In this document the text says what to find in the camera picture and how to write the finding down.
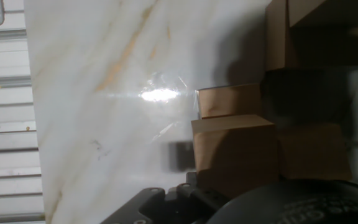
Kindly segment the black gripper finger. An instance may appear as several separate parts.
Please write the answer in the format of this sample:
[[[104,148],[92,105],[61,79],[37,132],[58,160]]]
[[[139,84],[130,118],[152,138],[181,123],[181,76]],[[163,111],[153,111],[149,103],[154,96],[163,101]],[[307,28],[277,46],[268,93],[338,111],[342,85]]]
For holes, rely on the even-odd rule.
[[[141,190],[101,224],[192,224],[206,223],[229,199],[213,189],[198,187],[196,172],[186,182],[165,191]]]

